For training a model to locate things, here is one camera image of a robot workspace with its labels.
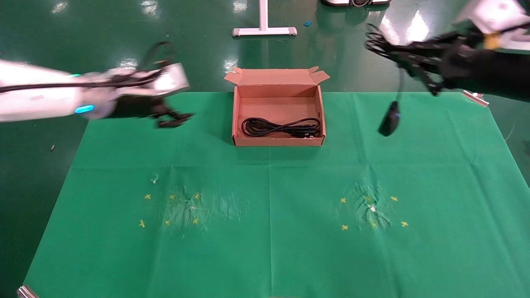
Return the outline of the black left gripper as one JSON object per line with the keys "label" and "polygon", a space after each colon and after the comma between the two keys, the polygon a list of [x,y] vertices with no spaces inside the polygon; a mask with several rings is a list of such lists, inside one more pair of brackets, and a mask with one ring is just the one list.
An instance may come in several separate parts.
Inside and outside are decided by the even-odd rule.
{"label": "black left gripper", "polygon": [[161,117],[157,122],[159,128],[175,128],[194,116],[194,113],[180,113],[167,107],[163,98],[122,96],[116,100],[112,118],[145,118]]}

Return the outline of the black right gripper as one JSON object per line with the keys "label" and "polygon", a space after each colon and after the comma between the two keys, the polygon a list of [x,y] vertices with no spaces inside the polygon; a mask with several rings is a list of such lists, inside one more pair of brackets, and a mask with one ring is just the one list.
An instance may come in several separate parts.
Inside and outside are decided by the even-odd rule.
{"label": "black right gripper", "polygon": [[[433,96],[444,90],[462,89],[517,101],[530,98],[530,59],[528,54],[502,53],[475,49],[477,35],[445,33],[408,45],[390,45],[388,54],[408,53],[441,57],[440,71],[434,60],[402,60],[400,68],[422,83]],[[436,81],[432,75],[439,75]]]}

